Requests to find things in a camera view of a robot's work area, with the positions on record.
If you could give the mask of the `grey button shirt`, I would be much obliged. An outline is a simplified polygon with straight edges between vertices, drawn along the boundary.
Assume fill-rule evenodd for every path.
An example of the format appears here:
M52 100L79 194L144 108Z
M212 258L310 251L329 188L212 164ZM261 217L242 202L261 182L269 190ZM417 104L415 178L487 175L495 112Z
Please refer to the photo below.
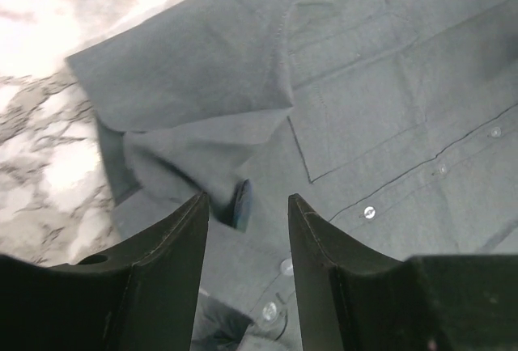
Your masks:
M301 349L294 193L399 260L517 250L517 0L185 0L67 64L123 239L210 196L194 350Z

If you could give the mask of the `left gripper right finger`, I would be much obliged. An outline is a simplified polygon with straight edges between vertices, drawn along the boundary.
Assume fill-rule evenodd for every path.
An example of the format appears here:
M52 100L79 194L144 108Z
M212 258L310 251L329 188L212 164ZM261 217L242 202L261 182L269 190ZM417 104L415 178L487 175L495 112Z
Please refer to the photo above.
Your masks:
M514 350L514 255L383 255L300 195L288 224L306 350Z

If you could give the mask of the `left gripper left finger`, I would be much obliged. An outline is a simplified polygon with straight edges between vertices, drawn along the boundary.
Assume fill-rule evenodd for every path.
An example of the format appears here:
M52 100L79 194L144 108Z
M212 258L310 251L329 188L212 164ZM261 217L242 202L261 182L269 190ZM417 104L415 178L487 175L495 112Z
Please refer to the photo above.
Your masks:
M208 219L200 193L77 264L44 268L2 256L2 349L189 349Z

